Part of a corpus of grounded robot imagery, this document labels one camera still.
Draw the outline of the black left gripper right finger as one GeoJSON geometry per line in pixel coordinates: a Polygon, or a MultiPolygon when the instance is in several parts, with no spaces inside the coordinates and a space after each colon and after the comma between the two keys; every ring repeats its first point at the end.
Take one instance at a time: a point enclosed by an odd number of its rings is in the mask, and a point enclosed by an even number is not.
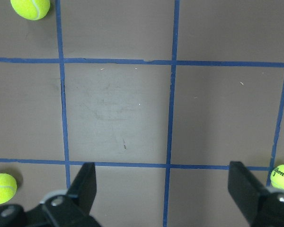
{"type": "Polygon", "coordinates": [[[284,190],[264,186],[240,161],[231,161],[228,192],[251,227],[284,227],[284,190]]]}

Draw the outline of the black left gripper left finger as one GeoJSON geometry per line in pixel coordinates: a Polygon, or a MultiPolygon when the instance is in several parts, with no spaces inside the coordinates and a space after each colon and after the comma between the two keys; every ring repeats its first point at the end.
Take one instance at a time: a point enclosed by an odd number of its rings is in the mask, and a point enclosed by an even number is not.
{"type": "Polygon", "coordinates": [[[18,204],[0,206],[0,227],[99,227],[89,213],[97,194],[94,163],[84,163],[65,194],[24,211],[18,204]]]}

